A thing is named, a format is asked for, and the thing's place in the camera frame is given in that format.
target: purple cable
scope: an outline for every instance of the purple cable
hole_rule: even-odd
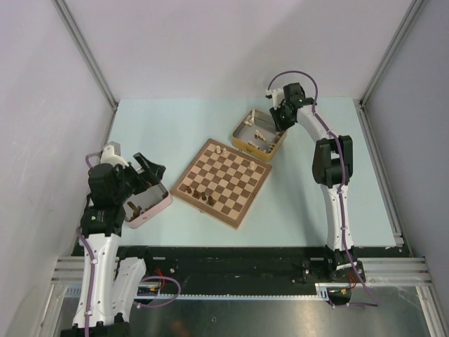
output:
[[[311,110],[314,113],[314,116],[316,117],[316,119],[318,119],[318,121],[320,122],[320,124],[324,127],[324,129],[326,130],[326,132],[332,136],[332,138],[335,139],[335,143],[337,144],[337,150],[338,153],[340,154],[340,165],[342,167],[342,182],[340,183],[340,185],[338,186],[337,189],[337,193],[338,193],[338,199],[340,202],[340,211],[342,214],[342,240],[343,240],[343,246],[344,246],[344,250],[346,252],[346,255],[348,256],[349,262],[351,263],[351,267],[353,269],[353,271],[355,272],[355,274],[357,275],[358,280],[360,281],[361,285],[363,286],[363,288],[365,289],[365,291],[367,292],[367,294],[371,297],[371,299],[375,302],[374,303],[350,303],[349,305],[337,305],[337,306],[371,306],[371,307],[378,307],[380,305],[380,302],[378,301],[378,299],[376,298],[376,296],[371,292],[371,290],[366,286],[364,280],[362,279],[362,277],[360,276],[360,274],[357,271],[356,265],[354,264],[354,259],[352,258],[351,253],[349,252],[347,243],[346,243],[346,218],[344,216],[344,204],[343,204],[343,194],[342,194],[342,188],[344,185],[346,185],[347,180],[346,180],[346,169],[344,167],[344,159],[343,159],[343,152],[342,152],[342,148],[340,145],[340,142],[338,140],[337,135],[335,135],[330,129],[329,127],[326,125],[325,121],[320,117],[319,114],[316,113],[316,101],[318,100],[318,85],[316,84],[316,81],[314,80],[314,78],[312,76],[310,76],[309,74],[305,73],[305,72],[300,72],[298,70],[288,70],[286,72],[282,72],[280,74],[277,74],[272,80],[271,82],[269,82],[268,85],[268,90],[272,87],[272,84],[274,82],[275,79],[277,79],[278,77],[285,75],[285,74],[301,74],[304,75],[306,77],[308,77],[312,83],[314,84],[315,87],[315,99],[314,99],[314,103],[312,104]]]
[[[167,277],[167,276],[148,276],[148,277],[144,277],[141,282],[149,281],[151,279],[165,279],[167,281],[173,282],[177,286],[177,294],[174,295],[170,300],[167,300],[166,302],[161,303],[161,304],[149,305],[149,304],[142,304],[142,303],[138,303],[138,302],[134,302],[134,304],[139,305],[139,306],[144,307],[144,308],[160,308],[160,307],[163,307],[163,306],[165,306],[167,304],[172,303],[181,294],[181,285],[180,285],[180,283],[178,281],[176,281],[175,279],[173,279],[172,277]]]
[[[86,155],[86,164],[90,169],[92,168],[92,164],[89,161],[89,159],[92,157],[99,157],[100,154],[101,154],[101,152],[95,152],[95,153],[90,153],[90,154]]]
[[[89,258],[91,260],[91,278],[89,279],[89,287],[87,290],[87,299],[86,299],[86,312],[91,311],[91,301],[92,301],[92,291],[93,291],[93,280],[95,278],[95,264],[92,263],[94,258],[93,251],[86,238],[81,233],[81,227],[76,229],[76,235],[81,240],[84,245],[84,248],[87,250],[89,254]],[[84,337],[89,337],[89,315],[84,315]]]

